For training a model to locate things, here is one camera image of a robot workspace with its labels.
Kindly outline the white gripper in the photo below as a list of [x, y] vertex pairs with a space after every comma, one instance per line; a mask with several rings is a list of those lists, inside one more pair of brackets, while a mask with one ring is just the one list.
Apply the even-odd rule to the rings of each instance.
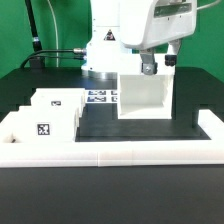
[[152, 47], [169, 42], [165, 65], [175, 66], [180, 39], [194, 33], [196, 15], [196, 0], [120, 0], [121, 42], [126, 48], [141, 50], [142, 72], [155, 75]]

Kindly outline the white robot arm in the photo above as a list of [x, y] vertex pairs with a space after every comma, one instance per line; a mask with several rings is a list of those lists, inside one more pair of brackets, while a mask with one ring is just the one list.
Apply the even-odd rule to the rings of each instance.
[[90, 0], [92, 36], [85, 74], [168, 75], [181, 40], [194, 33], [197, 0]]

